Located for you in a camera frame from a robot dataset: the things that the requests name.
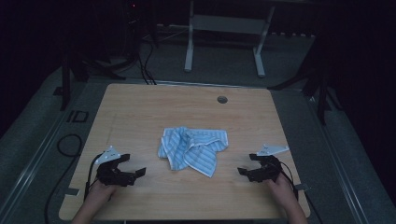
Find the cable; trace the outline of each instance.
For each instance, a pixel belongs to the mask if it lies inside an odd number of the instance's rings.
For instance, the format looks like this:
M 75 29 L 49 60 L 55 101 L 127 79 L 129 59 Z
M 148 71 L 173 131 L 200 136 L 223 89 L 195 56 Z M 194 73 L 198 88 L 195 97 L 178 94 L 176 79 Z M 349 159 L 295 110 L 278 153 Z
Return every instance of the cable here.
M 164 37 L 164 38 L 162 38 L 161 40 L 159 40 L 158 42 L 163 42 L 164 40 L 167 40 L 167 39 L 170 39 L 170 38 L 172 38 L 172 37 L 174 37 L 174 36 L 177 36 L 177 35 L 181 35 L 181 34 L 183 34 L 183 33 L 187 33 L 189 31 L 189 29 L 184 29 L 184 30 L 182 30 L 182 31 L 180 31 L 180 32 L 177 32 L 177 33 L 175 33 L 175 34 L 172 34 L 172 35 L 169 35 L 169 36 L 167 36 L 167 37 Z M 146 39 L 146 37 L 148 37 L 149 35 L 146 35 L 145 37 L 143 37 L 142 39 L 143 40 L 145 40 L 145 41 L 148 41 L 147 39 Z
M 92 185 L 93 185 L 94 183 L 96 183 L 96 181 L 98 181 L 98 179 L 93 180 L 93 182 L 90 184 L 90 188 L 92 187 Z
M 311 204 L 312 209 L 314 209 L 314 212 L 317 215 L 317 218 L 319 219 L 319 223 L 323 223 L 323 220 L 321 219 L 317 208 L 314 206 L 314 204 L 312 203 L 311 199 L 308 197 L 308 194 L 305 191 L 304 191 L 304 194 L 305 194 L 305 198 L 308 200 L 309 204 Z
M 99 155 L 95 156 L 95 158 L 94 158 L 93 161 L 91 162 L 90 171 L 88 172 L 88 180 L 87 180 L 87 182 L 85 183 L 84 201 L 85 201 L 85 199 L 87 198 L 88 193 L 90 192 L 90 187 L 91 187 L 91 174 L 92 174 L 93 165 L 95 164 L 95 161 L 96 161 L 100 156 L 102 156 L 102 154 L 99 154 Z
M 149 52 L 148 57 L 147 57 L 147 59 L 146 59 L 144 64 L 142 62 L 142 58 L 140 57 L 140 55 L 138 56 L 138 61 L 139 61 L 139 64 L 140 64 L 140 72 L 141 72 L 142 78 L 145 80 L 146 84 L 148 84 L 148 85 L 149 84 L 157 85 L 157 83 L 155 82 L 153 76 L 151 75 L 151 73 L 147 69 L 149 58 L 151 57 L 151 54 L 152 54 L 152 51 L 153 51 L 154 47 L 152 47 L 152 44 L 149 41 L 147 41 L 147 40 L 143 40 L 143 42 L 148 43 L 150 45 L 150 52 Z
M 292 174 L 291 174 L 291 171 L 290 171 L 290 168 L 289 168 L 289 166 L 288 165 L 286 165 L 285 163 L 283 163 L 283 162 L 281 162 L 281 164 L 283 164 L 284 166 L 286 166 L 286 168 L 288 168 L 288 170 L 289 170 L 289 173 L 290 173 L 290 177 L 288 177 L 286 174 L 285 174 L 285 172 L 283 171 L 283 170 L 281 170 L 280 172 L 282 173 L 282 175 L 284 175 L 288 180 L 289 180 L 289 182 L 291 183 L 291 187 L 293 188 L 293 191 L 294 191 L 294 193 L 296 194 L 296 197 L 298 197 L 298 190 L 297 190 L 297 188 L 295 187 L 295 185 L 294 185 L 294 183 L 293 183 L 293 176 L 292 176 Z M 314 212 L 315 212 L 315 214 L 317 215 L 317 218 L 318 218 L 318 220 L 319 220 L 319 223 L 323 223 L 323 220 L 321 219 L 321 217 L 320 217 L 320 215 L 319 215 L 319 212 L 318 212 L 318 210 L 317 210 L 317 208 L 314 206 L 314 204 L 312 203 L 312 201 L 311 201 L 311 199 L 308 197 L 308 194 L 304 191 L 304 194 L 305 194 L 305 198 L 308 200 L 308 203 L 309 204 L 311 204 L 311 206 L 312 206 L 312 209 L 314 210 Z
M 118 64 L 114 64 L 112 66 L 108 66 L 108 69 L 111 69 L 112 71 L 114 71 L 116 74 L 121 74 L 129 69 L 131 69 L 132 67 L 134 67 L 136 65 L 136 59 L 128 59 L 127 61 L 123 62 L 123 63 L 118 63 Z
M 93 10 L 93 13 L 95 15 L 96 20 L 98 22 L 100 22 L 98 14 L 97 14 L 97 9 L 96 9 L 96 6 L 93 3 L 93 1 L 91 1 L 91 4 L 92 4 L 92 10 Z M 122 19 L 128 23 L 128 18 L 125 16 L 125 3 L 121 5 L 121 9 L 120 10 L 121 10 L 121 14 L 122 14 Z M 101 34 L 103 34 L 104 32 L 103 32 L 103 29 L 101 29 L 102 27 L 99 27 L 99 28 L 100 28 L 99 32 Z M 127 42 L 128 42 L 127 28 L 124 27 L 123 31 L 124 31 L 124 37 L 123 37 L 123 46 L 122 46 L 122 50 L 121 50 L 121 53 L 120 53 L 121 56 L 124 56 L 125 50 L 127 50 Z M 116 63 L 116 64 L 112 64 L 112 65 L 104 65 L 103 63 L 97 62 L 96 60 L 93 60 L 93 61 L 95 63 L 99 64 L 100 66 L 102 66 L 103 69 L 106 69 L 106 70 L 108 70 L 110 72 L 116 72 L 117 70 L 120 70 L 121 68 L 125 68 L 125 67 L 126 68 L 124 70 L 127 70 L 130 67 L 134 66 L 134 64 L 136 62 L 136 57 L 134 56 L 134 54 L 132 52 L 129 52 L 129 53 L 130 54 L 128 56 L 126 56 L 126 59 L 125 59 L 124 62 Z M 96 69 L 96 70 L 99 70 L 99 71 L 103 72 L 101 67 L 98 68 L 97 66 L 92 66 L 89 63 L 85 63 L 85 65 L 88 65 L 89 67 L 91 67 L 93 69 Z
M 61 151 L 61 142 L 62 142 L 65 138 L 67 138 L 67 137 L 76 137 L 76 138 L 78 139 L 78 153 L 76 153 L 76 154 L 67 154 L 67 153 Z M 67 174 L 67 172 L 70 170 L 70 168 L 72 167 L 72 165 L 74 164 L 74 162 L 76 161 L 76 159 L 81 155 L 81 151 L 82 151 L 82 139 L 81 139 L 81 137 L 78 136 L 77 134 L 74 134 L 74 133 L 68 134 L 68 135 L 62 137 L 62 138 L 58 141 L 57 149 L 58 149 L 58 151 L 59 151 L 62 155 L 66 156 L 66 157 L 71 157 L 71 158 L 73 158 L 73 160 L 70 162 L 69 166 L 66 168 L 66 170 L 64 171 L 64 173 L 62 174 L 62 176 L 59 178 L 58 182 L 56 183 L 55 187 L 52 189 L 51 193 L 49 194 L 49 197 L 47 198 L 46 205 L 45 205 L 45 208 L 44 208 L 44 219 L 45 219 L 45 221 L 46 221 L 47 224 L 50 223 L 50 221 L 49 221 L 49 214 L 48 214 L 48 212 L 49 212 L 49 206 L 50 206 L 50 200 L 52 199 L 53 193 L 54 193 L 55 190 L 58 188 L 58 186 L 59 186 L 59 184 L 61 183 L 61 181 L 64 179 L 64 176 L 65 176 L 65 175 Z

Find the hand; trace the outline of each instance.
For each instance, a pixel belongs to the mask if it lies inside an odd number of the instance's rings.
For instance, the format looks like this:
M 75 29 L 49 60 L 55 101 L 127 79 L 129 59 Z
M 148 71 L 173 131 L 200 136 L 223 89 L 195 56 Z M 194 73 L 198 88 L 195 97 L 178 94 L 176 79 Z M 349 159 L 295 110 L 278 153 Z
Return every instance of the hand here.
M 110 199 L 111 195 L 116 192 L 117 188 L 118 186 L 115 185 L 106 186 L 99 180 L 93 183 L 85 202 L 79 208 L 72 223 L 90 223 L 100 208 Z
M 272 195 L 288 215 L 289 224 L 308 223 L 303 208 L 297 202 L 289 180 L 281 173 L 274 182 L 271 179 L 264 181 L 269 187 Z

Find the metal stand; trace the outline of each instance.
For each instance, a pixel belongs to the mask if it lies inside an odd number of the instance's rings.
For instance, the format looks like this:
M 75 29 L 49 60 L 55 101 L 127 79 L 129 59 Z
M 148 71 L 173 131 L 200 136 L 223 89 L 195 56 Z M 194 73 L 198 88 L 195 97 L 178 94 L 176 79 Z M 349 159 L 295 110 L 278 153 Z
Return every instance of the metal stand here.
M 329 55 L 327 55 L 326 43 L 318 36 L 313 46 L 308 51 L 296 76 L 278 85 L 268 87 L 268 90 L 280 91 L 289 85 L 307 78 L 303 93 L 305 96 L 313 96 L 319 89 L 318 97 L 318 118 L 323 125 L 326 125 L 324 111 L 326 109 L 327 87 L 332 70 Z
M 268 33 L 271 19 L 274 15 L 275 7 L 271 7 L 266 20 L 254 20 L 244 18 L 230 18 L 206 15 L 194 15 L 193 0 L 190 0 L 190 24 L 189 24 L 189 44 L 187 46 L 186 63 L 184 71 L 190 72 L 192 69 L 192 55 L 194 45 L 192 36 L 194 30 L 220 31 L 230 33 L 241 33 L 251 35 L 261 35 L 259 45 L 253 49 L 253 56 L 256 62 L 259 77 L 264 77 L 264 67 L 262 65 L 262 46 Z

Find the dark background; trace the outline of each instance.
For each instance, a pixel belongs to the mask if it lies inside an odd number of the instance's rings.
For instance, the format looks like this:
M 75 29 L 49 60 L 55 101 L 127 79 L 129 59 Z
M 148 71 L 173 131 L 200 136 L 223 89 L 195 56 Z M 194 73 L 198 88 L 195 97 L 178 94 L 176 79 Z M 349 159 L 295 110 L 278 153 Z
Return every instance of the dark background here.
M 196 10 L 210 14 L 213 1 L 196 1 Z M 257 17 L 262 1 L 227 1 L 225 16 Z M 377 1 L 309 1 L 277 3 L 270 28 L 275 33 L 319 35 L 331 65 L 330 85 L 336 90 L 375 170 L 396 201 L 396 102 L 393 3 Z M 126 2 L 1 1 L 0 5 L 0 136 L 22 112 L 43 80 L 61 65 L 66 40 L 96 60 L 122 54 Z M 189 1 L 163 0 L 156 20 L 188 24 Z

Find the crumpled cloth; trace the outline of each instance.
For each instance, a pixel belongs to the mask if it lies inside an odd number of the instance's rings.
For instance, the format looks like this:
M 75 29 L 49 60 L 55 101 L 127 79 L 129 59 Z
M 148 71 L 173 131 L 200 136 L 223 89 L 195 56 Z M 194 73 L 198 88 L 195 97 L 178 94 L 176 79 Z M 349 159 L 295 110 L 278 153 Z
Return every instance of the crumpled cloth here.
M 158 149 L 160 158 L 167 158 L 171 170 L 187 166 L 212 177 L 216 170 L 216 153 L 228 146 L 224 130 L 165 128 Z

